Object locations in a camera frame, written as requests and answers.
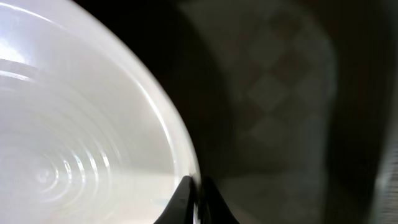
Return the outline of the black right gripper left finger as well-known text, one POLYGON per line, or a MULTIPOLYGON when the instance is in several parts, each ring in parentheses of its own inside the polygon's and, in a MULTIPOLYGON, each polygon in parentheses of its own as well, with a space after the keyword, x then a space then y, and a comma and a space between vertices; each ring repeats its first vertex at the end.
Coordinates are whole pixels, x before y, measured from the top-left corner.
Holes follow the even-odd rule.
POLYGON ((154 224, 193 224, 195 184, 190 176, 184 176, 162 214, 154 224))

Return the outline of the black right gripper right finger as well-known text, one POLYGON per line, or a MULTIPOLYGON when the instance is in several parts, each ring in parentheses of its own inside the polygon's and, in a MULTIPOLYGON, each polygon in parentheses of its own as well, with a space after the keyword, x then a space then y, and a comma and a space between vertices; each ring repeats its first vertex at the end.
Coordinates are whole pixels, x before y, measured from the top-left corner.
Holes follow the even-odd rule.
POLYGON ((239 224, 215 183, 209 177, 205 177, 201 184, 200 223, 239 224))

